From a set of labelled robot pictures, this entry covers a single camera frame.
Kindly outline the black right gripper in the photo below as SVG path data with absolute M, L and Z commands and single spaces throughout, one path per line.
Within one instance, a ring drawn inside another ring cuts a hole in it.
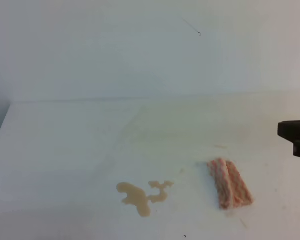
M 279 122 L 277 135 L 291 142 L 293 144 L 293 155 L 300 158 L 300 120 Z

